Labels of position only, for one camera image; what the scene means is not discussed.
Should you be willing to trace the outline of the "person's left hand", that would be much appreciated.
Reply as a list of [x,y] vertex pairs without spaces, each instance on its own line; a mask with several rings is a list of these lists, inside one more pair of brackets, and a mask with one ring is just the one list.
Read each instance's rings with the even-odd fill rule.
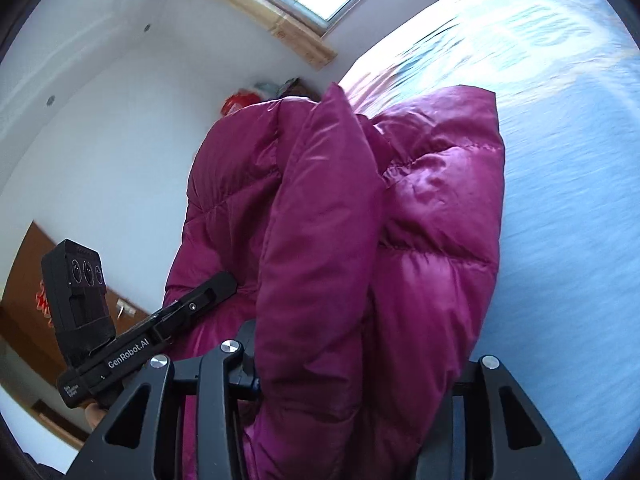
[[104,410],[96,402],[91,402],[85,407],[85,416],[89,427],[95,430],[99,423],[104,419],[107,410]]

